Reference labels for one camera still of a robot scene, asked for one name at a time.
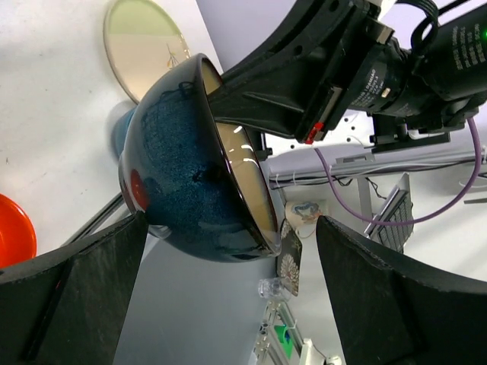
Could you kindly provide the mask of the dark blue bowl beige inside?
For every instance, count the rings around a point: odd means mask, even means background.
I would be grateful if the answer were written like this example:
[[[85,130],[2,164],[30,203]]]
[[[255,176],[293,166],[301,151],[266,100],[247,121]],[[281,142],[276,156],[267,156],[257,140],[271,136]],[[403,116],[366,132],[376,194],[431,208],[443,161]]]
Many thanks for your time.
[[[276,257],[280,224],[247,132],[216,122],[222,80],[197,54],[163,75],[132,111],[119,184],[150,233],[214,262]]]

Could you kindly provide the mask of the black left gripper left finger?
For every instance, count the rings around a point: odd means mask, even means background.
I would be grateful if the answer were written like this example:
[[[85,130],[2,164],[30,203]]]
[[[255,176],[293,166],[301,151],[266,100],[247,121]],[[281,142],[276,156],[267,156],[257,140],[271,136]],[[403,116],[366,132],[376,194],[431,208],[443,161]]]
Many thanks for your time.
[[[112,364],[145,248],[137,213],[1,269],[3,364]]]

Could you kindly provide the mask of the light blue bowl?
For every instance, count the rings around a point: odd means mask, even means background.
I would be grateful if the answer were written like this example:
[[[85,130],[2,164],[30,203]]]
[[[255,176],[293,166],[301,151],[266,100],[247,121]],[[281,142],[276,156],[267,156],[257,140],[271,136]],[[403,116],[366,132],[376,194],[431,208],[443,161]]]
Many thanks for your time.
[[[127,113],[118,118],[111,132],[111,144],[117,159],[120,158],[123,152],[127,132],[134,113],[135,108],[132,108]]]

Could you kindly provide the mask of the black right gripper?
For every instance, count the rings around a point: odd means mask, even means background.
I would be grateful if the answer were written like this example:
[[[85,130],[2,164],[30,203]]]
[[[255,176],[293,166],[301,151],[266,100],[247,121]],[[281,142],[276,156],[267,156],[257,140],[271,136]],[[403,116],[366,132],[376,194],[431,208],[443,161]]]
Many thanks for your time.
[[[208,100],[218,122],[312,144],[348,109],[373,119],[375,144],[406,141],[410,130],[461,129],[486,101],[486,7],[446,24],[415,1],[424,20],[404,49],[366,1],[297,1]]]

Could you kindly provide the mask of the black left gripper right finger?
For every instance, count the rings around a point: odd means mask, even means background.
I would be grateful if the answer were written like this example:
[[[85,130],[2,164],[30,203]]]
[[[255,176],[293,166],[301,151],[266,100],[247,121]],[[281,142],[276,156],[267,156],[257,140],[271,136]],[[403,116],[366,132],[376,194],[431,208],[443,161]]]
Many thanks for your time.
[[[484,364],[486,283],[395,252],[331,217],[317,248],[347,364]]]

